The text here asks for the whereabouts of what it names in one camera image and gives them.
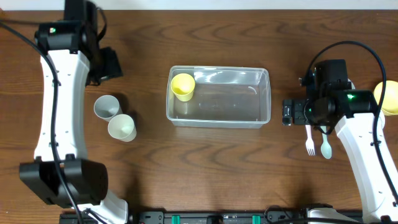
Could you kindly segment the grey plastic cup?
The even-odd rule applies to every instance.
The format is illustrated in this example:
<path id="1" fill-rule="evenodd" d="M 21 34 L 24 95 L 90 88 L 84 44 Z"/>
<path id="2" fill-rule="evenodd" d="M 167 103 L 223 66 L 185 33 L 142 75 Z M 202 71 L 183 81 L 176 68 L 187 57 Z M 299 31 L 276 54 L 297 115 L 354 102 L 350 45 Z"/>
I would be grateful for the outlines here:
<path id="1" fill-rule="evenodd" d="M 115 116 L 122 114 L 122 108 L 118 99 L 113 95 L 103 95 L 99 97 L 93 106 L 94 113 L 97 117 L 109 122 Z"/>

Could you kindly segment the cream plastic cup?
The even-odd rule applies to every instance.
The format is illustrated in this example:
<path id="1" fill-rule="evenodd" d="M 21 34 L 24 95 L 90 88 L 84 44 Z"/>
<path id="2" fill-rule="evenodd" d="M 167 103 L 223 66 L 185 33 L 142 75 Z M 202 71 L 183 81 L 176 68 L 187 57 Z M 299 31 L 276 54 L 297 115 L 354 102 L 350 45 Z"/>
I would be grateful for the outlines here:
<path id="1" fill-rule="evenodd" d="M 112 138 L 124 142 L 131 142 L 137 136 L 134 120 L 127 114 L 119 114 L 108 124 L 108 133 Z"/>

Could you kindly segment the yellow plastic cup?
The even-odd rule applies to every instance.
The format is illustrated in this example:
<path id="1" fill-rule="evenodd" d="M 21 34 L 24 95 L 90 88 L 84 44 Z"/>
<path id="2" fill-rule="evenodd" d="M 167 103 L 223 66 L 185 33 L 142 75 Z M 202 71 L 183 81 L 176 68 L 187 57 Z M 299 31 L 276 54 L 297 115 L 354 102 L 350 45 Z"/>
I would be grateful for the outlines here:
<path id="1" fill-rule="evenodd" d="M 171 90 L 173 94 L 182 102 L 192 99 L 195 90 L 195 79 L 187 73 L 180 73 L 173 77 Z"/>

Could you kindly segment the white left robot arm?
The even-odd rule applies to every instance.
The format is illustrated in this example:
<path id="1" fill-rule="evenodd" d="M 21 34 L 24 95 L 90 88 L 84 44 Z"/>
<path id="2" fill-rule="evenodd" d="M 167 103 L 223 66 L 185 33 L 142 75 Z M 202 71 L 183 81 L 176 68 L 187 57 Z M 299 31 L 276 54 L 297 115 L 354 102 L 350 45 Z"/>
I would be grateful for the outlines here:
<path id="1" fill-rule="evenodd" d="M 83 129 L 84 94 L 123 73 L 116 52 L 101 48 L 103 11 L 91 1 L 66 0 L 63 19 L 39 24 L 34 49 L 40 54 L 44 98 L 34 160 L 21 164 L 21 181 L 44 203 L 72 208 L 103 223 L 127 223 L 128 204 L 108 188 L 104 164 L 87 158 Z"/>

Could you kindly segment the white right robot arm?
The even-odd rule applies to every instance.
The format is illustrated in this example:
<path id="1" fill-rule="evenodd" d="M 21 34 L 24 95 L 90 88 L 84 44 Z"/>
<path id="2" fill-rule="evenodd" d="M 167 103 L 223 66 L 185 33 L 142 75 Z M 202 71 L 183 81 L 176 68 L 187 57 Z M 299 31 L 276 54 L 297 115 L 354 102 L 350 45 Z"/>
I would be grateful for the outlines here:
<path id="1" fill-rule="evenodd" d="M 300 84 L 307 96 L 283 101 L 283 125 L 304 125 L 325 135 L 335 132 L 356 179 L 363 222 L 397 222 L 397 169 L 372 91 L 353 87 L 343 59 L 316 63 Z"/>

